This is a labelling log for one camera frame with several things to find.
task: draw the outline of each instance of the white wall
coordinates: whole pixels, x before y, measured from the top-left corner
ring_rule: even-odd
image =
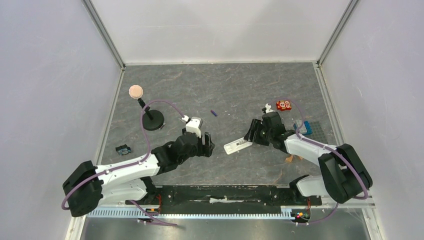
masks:
[[[79,0],[0,14],[0,239],[64,239],[62,183],[94,158],[120,70]]]
[[[323,69],[387,239],[422,239],[424,2],[362,0]]]
[[[317,60],[349,0],[92,0],[126,63]]]

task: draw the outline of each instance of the purple marker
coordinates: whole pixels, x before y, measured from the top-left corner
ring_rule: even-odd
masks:
[[[216,112],[214,112],[214,110],[210,110],[210,112],[215,116],[218,117],[218,114]]]

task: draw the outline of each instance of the metal floor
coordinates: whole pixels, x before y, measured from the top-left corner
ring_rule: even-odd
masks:
[[[305,175],[319,174],[319,167],[295,157],[285,162],[283,152],[272,146],[255,145],[227,155],[224,145],[242,138],[261,108],[275,99],[297,100],[306,119],[314,122],[317,140],[335,144],[330,119],[312,63],[241,63],[128,66],[120,87],[102,164],[117,163],[145,154],[146,142],[140,130],[141,107],[128,94],[132,85],[144,89],[143,100],[173,101],[185,115],[204,120],[202,130],[211,133],[216,144],[211,157],[193,157],[176,170],[153,177],[156,185],[284,185]],[[149,132],[152,148],[174,141],[184,124],[178,113],[164,103],[160,110],[166,125]],[[211,114],[214,110],[218,117]],[[280,112],[286,128],[293,129],[299,111]],[[115,147],[127,144],[133,152],[119,156]]]
[[[312,209],[312,220],[329,209]],[[327,221],[296,226],[289,220],[173,219],[178,227],[144,225],[136,219],[87,218],[82,240],[368,240],[361,209],[339,208]]]

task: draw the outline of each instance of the gray marble surface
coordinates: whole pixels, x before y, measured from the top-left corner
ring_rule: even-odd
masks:
[[[225,153],[224,145],[243,137],[252,119],[261,118],[265,103],[277,97],[298,101],[305,109],[306,120],[319,122],[328,143],[336,143],[312,63],[128,66],[102,164],[132,159],[147,150],[140,129],[141,107],[128,94],[132,85],[143,87],[142,98],[146,102],[167,99],[185,115],[202,118],[202,131],[210,132],[216,144],[211,157],[193,157],[174,171],[154,176],[156,185],[288,184],[304,174],[319,174],[319,167],[307,160],[295,157],[292,162],[285,162],[287,155],[272,146],[253,145],[232,155]],[[166,123],[162,130],[148,132],[155,148],[174,141],[184,124],[169,105],[155,103],[152,108],[163,113]],[[294,107],[280,115],[288,129],[300,118]],[[133,152],[119,156],[115,147],[123,144]]]

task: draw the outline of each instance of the black stand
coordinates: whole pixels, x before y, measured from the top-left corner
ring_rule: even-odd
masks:
[[[137,99],[138,103],[142,108],[146,106],[146,103],[141,99]],[[164,115],[158,110],[150,110],[150,107],[146,107],[143,117],[143,127],[147,131],[154,131],[162,127],[165,122]]]

